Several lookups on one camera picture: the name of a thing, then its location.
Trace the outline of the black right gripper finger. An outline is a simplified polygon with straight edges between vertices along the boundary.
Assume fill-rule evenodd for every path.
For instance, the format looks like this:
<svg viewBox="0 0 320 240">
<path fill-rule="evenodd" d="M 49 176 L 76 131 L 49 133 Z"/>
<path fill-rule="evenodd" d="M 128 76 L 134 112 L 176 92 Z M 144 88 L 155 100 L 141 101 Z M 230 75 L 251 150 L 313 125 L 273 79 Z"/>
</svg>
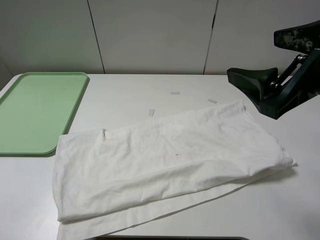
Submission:
<svg viewBox="0 0 320 240">
<path fill-rule="evenodd" d="M 262 100 L 272 91 L 271 83 L 278 79 L 278 68 L 247 70 L 229 68 L 227 77 L 230 84 L 254 100 Z"/>
<path fill-rule="evenodd" d="M 299 53 L 311 53 L 320 48 L 320 21 L 277 30 L 273 33 L 276 47 Z"/>
</svg>

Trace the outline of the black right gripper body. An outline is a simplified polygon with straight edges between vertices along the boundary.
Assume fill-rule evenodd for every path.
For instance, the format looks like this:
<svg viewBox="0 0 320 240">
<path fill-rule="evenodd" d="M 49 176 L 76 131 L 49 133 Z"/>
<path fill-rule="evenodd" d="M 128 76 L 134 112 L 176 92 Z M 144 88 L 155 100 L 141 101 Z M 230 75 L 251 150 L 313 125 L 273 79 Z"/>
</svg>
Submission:
<svg viewBox="0 0 320 240">
<path fill-rule="evenodd" d="M 310 100 L 320 89 L 320 50 L 297 55 L 285 71 L 269 85 L 258 111 L 277 120 L 286 112 Z"/>
</svg>

